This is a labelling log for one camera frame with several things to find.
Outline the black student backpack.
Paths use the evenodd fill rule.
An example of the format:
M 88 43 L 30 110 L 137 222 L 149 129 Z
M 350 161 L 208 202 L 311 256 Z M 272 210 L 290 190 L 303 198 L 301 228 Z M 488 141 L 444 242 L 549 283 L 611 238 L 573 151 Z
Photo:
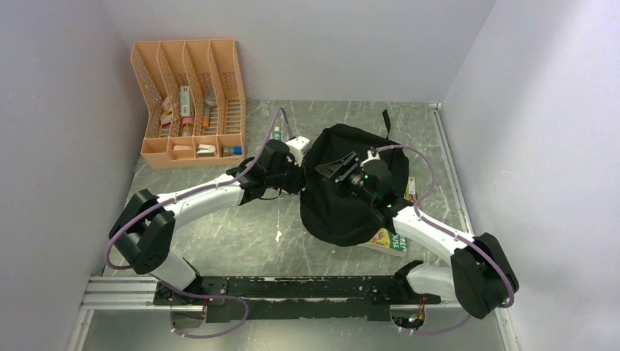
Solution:
M 398 144 L 347 124 L 324 129 L 304 157 L 306 187 L 300 217 L 315 238 L 337 246 L 369 241 L 395 230 L 404 197 L 409 159 Z

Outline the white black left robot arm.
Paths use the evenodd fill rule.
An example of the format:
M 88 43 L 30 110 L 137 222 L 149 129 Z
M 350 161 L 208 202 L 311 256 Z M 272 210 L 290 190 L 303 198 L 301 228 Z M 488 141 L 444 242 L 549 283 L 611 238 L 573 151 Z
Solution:
M 298 193 L 303 187 L 303 157 L 310 147 L 310 140 L 302 136 L 287 142 L 269 140 L 258 155 L 212 181 L 167 194 L 137 192 L 110 231 L 106 250 L 116 248 L 129 269 L 170 285 L 182 303 L 198 301 L 204 294 L 203 278 L 170 251 L 174 232 L 214 212 L 258 200 L 269 189 Z

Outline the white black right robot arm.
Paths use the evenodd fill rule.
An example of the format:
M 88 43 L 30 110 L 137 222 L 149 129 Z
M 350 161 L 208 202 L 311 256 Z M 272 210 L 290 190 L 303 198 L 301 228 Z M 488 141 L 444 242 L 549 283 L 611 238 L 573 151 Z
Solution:
M 421 295 L 453 299 L 482 319 L 515 301 L 518 280 L 499 241 L 447 227 L 397 192 L 393 175 L 378 154 L 361 161 L 355 153 L 316 166 L 321 179 L 339 196 L 356 197 L 372 219 L 392 233 L 415 241 L 446 262 L 445 267 L 411 263 L 395 275 L 396 297 L 411 303 Z

